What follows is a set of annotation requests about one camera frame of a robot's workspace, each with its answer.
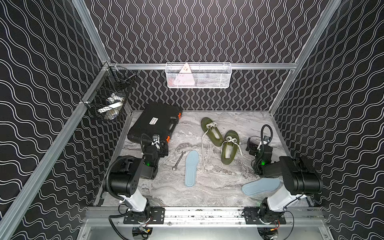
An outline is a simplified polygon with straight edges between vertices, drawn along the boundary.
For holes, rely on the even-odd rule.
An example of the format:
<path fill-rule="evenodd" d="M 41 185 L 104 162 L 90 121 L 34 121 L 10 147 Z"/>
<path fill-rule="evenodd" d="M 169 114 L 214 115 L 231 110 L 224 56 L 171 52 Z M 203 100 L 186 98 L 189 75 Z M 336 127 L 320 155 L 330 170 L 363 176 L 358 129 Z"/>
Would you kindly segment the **olive green shoe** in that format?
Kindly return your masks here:
<path fill-rule="evenodd" d="M 240 138 L 236 131 L 230 130 L 226 133 L 221 150 L 221 161 L 224 165 L 231 164 L 237 153 L 243 157 L 243 152 L 240 147 Z"/>
<path fill-rule="evenodd" d="M 205 137 L 208 137 L 216 147 L 220 147 L 222 145 L 224 138 L 218 129 L 218 124 L 215 121 L 208 117 L 204 117 L 201 120 L 201 127 L 204 132 L 202 142 Z"/>

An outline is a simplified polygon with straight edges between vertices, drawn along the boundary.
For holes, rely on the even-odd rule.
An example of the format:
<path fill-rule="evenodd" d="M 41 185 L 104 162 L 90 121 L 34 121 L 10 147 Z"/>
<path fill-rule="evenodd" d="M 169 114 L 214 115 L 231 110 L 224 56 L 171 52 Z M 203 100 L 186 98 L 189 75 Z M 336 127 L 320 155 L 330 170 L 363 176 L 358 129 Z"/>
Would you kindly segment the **light blue insole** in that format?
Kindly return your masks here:
<path fill-rule="evenodd" d="M 193 187 L 196 184 L 197 167 L 199 163 L 199 153 L 195 150 L 190 151 L 186 158 L 185 165 L 185 186 Z"/>
<path fill-rule="evenodd" d="M 255 196 L 265 192 L 272 192 L 280 186 L 278 178 L 261 178 L 257 181 L 247 183 L 241 187 L 241 191 L 246 196 Z"/>

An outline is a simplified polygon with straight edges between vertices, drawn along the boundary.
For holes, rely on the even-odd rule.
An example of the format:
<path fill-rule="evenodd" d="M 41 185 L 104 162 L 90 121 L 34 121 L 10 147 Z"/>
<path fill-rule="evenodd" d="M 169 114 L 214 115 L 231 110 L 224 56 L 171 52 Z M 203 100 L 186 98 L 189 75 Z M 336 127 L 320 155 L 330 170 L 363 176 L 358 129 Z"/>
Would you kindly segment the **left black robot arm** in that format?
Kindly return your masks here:
<path fill-rule="evenodd" d="M 157 176 L 160 158 L 168 155 L 169 140 L 170 136 L 162 141 L 159 135 L 141 134 L 142 157 L 120 156 L 108 168 L 103 189 L 128 207 L 116 218 L 127 217 L 140 224 L 151 221 L 149 200 L 140 193 L 138 184 L 140 178 L 153 180 Z"/>

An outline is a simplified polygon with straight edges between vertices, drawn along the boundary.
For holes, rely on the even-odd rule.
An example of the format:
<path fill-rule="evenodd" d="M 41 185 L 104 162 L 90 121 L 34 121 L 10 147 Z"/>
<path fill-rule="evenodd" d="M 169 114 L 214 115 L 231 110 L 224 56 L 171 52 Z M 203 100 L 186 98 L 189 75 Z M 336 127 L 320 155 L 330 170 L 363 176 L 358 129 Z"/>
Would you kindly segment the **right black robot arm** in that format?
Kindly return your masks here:
<path fill-rule="evenodd" d="M 283 216 L 289 205 L 321 193 L 324 186 L 305 159 L 280 156 L 279 161 L 272 162 L 271 139 L 263 137 L 261 143 L 256 145 L 248 138 L 246 147 L 246 151 L 255 157 L 252 167 L 260 179 L 243 185 L 243 194 L 251 197 L 277 190 L 272 196 L 264 198 L 259 207 L 245 208 L 246 219 L 257 224 L 285 223 Z"/>

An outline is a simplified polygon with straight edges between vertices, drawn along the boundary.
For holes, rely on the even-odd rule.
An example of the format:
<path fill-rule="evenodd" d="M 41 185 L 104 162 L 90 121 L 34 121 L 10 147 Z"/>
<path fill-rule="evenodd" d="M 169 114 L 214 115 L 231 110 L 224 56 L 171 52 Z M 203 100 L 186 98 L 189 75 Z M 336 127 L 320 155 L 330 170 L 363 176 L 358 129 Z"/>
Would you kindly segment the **silver wrench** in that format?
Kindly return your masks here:
<path fill-rule="evenodd" d="M 182 160 L 183 156 L 186 154 L 186 151 L 182 151 L 181 152 L 181 155 L 179 156 L 177 162 L 175 163 L 175 165 L 172 167 L 172 170 L 173 171 L 176 171 L 178 169 L 178 164 L 180 163 L 180 161 Z"/>

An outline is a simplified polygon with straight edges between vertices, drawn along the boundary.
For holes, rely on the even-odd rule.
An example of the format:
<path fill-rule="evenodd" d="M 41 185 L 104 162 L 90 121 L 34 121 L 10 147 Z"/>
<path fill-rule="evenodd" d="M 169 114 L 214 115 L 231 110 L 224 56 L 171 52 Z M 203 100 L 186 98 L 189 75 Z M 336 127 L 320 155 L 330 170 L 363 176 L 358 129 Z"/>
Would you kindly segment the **black tool case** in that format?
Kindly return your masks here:
<path fill-rule="evenodd" d="M 149 103 L 137 121 L 130 128 L 127 138 L 133 143 L 140 143 L 142 134 L 149 137 L 158 135 L 163 145 L 168 145 L 179 123 L 183 109 L 162 103 Z"/>

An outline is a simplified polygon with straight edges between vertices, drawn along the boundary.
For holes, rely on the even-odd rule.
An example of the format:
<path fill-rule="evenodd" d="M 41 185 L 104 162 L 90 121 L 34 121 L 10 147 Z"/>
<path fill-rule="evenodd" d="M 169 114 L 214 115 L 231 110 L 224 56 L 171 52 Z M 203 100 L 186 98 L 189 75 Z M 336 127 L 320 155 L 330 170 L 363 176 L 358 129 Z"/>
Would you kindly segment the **white items in black basket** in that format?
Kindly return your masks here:
<path fill-rule="evenodd" d="M 100 107 L 98 113 L 102 115 L 104 120 L 114 120 L 120 114 L 126 98 L 121 94 L 112 93 L 106 99 L 106 106 Z"/>

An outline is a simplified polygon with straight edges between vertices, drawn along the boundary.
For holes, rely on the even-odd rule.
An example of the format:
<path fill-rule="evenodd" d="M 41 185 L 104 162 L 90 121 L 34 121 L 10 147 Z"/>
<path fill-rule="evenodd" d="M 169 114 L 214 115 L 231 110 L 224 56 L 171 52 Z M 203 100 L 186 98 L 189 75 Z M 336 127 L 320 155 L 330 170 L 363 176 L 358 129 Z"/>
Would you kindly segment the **pink triangle card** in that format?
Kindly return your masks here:
<path fill-rule="evenodd" d="M 173 85 L 177 88 L 194 87 L 196 84 L 190 64 L 185 63 L 176 75 Z"/>

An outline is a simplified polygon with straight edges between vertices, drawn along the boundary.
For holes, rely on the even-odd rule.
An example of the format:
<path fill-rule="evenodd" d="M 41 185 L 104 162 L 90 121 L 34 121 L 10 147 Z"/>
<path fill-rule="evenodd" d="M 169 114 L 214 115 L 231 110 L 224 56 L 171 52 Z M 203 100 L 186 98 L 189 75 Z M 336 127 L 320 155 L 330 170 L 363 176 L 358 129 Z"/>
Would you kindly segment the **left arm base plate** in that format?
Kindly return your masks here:
<path fill-rule="evenodd" d="M 165 208 L 162 207 L 151 207 L 140 213 L 128 212 L 124 217 L 123 223 L 125 225 L 142 225 L 147 223 L 162 225 L 164 223 L 165 211 Z"/>

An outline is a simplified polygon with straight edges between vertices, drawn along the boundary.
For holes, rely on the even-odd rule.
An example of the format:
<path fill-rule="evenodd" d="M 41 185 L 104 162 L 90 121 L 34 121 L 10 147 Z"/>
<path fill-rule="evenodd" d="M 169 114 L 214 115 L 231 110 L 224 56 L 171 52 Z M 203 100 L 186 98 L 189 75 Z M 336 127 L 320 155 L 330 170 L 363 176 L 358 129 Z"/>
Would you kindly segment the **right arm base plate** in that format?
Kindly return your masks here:
<path fill-rule="evenodd" d="M 247 225 L 285 225 L 287 223 L 283 212 L 260 210 L 260 207 L 245 207 L 241 216 Z"/>

